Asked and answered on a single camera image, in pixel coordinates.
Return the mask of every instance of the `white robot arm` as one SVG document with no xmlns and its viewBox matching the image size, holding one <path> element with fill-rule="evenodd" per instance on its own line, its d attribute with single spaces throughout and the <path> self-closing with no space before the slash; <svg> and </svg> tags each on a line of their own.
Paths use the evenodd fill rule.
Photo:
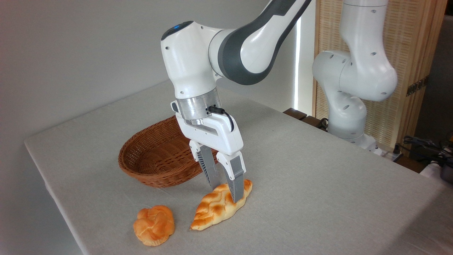
<svg viewBox="0 0 453 255">
<path fill-rule="evenodd" d="M 236 121 L 221 108 L 216 80 L 221 76 L 243 85 L 264 79 L 278 50 L 311 0 L 272 0 L 251 23 L 217 29 L 193 21 L 167 30 L 162 55 L 176 101 L 171 103 L 183 134 L 191 139 L 194 159 L 211 188 L 220 184 L 223 168 L 234 202 L 243 197 L 246 172 L 243 141 Z M 214 163 L 211 149 L 216 149 Z"/>
<path fill-rule="evenodd" d="M 380 154 L 364 133 L 366 107 L 360 100 L 383 101 L 395 90 L 397 75 L 382 43 L 388 0 L 344 0 L 340 35 L 349 52 L 327 50 L 313 63 L 313 76 L 329 106 L 329 133 Z"/>
</svg>

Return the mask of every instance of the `braided bread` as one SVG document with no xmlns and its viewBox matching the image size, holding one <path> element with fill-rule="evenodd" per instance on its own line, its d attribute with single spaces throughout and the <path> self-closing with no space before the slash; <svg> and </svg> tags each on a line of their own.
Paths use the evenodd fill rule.
<svg viewBox="0 0 453 255">
<path fill-rule="evenodd" d="M 192 230 L 204 230 L 214 224 L 231 218 L 241 208 L 252 190 L 252 182 L 244 180 L 244 196 L 236 204 L 226 183 L 204 196 L 190 226 Z"/>
</svg>

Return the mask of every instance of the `bread roll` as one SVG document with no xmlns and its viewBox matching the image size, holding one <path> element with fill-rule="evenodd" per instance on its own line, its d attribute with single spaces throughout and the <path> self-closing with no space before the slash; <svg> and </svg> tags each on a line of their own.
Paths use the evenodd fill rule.
<svg viewBox="0 0 453 255">
<path fill-rule="evenodd" d="M 252 186 L 253 184 L 250 180 L 244 180 L 244 197 L 235 204 L 228 185 L 226 183 L 219 185 L 213 192 L 202 198 L 190 229 L 204 230 L 231 218 L 246 203 Z"/>
<path fill-rule="evenodd" d="M 166 206 L 144 208 L 137 214 L 134 232 L 144 245 L 158 246 L 174 233 L 173 213 Z"/>
</svg>

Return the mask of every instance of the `electrical cable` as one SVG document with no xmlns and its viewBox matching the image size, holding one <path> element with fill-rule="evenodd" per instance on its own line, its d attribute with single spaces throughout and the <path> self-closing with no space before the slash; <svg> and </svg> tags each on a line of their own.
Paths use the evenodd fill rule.
<svg viewBox="0 0 453 255">
<path fill-rule="evenodd" d="M 234 130 L 233 119 L 232 119 L 231 116 L 225 111 L 225 109 L 216 107 L 215 105 L 212 105 L 212 106 L 208 107 L 207 109 L 208 109 L 208 111 L 210 111 L 210 112 L 212 112 L 212 113 L 225 114 L 225 115 L 228 117 L 228 119 L 230 120 L 230 124 L 231 124 L 231 132 L 233 132 L 233 130 Z"/>
<path fill-rule="evenodd" d="M 445 164 L 445 165 L 447 165 L 449 167 L 453 167 L 453 161 L 452 160 L 448 160 L 449 158 L 443 156 L 442 154 L 438 155 L 437 157 L 431 157 L 431 156 L 428 156 L 428 155 L 424 155 L 424 154 L 422 154 L 420 152 L 416 152 L 414 150 L 411 150 L 409 148 L 406 148 L 406 147 L 402 146 L 401 144 L 398 144 L 398 145 L 399 145 L 400 148 L 405 149 L 405 150 L 407 150 L 409 152 L 412 152 L 414 154 L 417 154 L 420 157 L 424 157 L 424 158 L 430 159 L 431 161 L 435 161 L 435 162 L 437 162 L 438 165 L 440 165 L 440 163 L 442 163 L 442 164 Z"/>
<path fill-rule="evenodd" d="M 328 123 L 329 123 L 329 119 L 328 118 L 322 118 L 321 121 L 319 122 L 319 125 L 317 126 L 317 128 L 327 129 L 327 127 L 329 125 Z"/>
</svg>

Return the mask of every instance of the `wicker basket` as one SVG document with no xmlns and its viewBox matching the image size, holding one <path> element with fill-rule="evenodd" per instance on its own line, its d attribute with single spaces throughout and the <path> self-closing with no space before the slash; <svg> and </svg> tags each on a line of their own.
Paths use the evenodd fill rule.
<svg viewBox="0 0 453 255">
<path fill-rule="evenodd" d="M 156 188 L 181 184 L 202 171 L 175 116 L 132 136 L 121 148 L 118 163 L 129 176 Z"/>
</svg>

